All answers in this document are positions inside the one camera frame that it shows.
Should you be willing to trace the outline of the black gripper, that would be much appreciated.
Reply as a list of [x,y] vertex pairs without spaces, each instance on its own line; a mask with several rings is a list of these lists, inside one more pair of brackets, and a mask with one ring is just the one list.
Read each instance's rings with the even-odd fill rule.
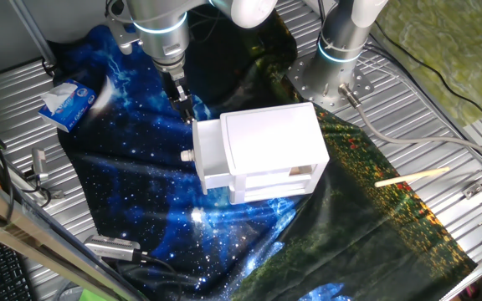
[[186,90],[185,72],[182,67],[161,69],[162,84],[172,108],[179,113],[185,124],[195,120],[192,95]]

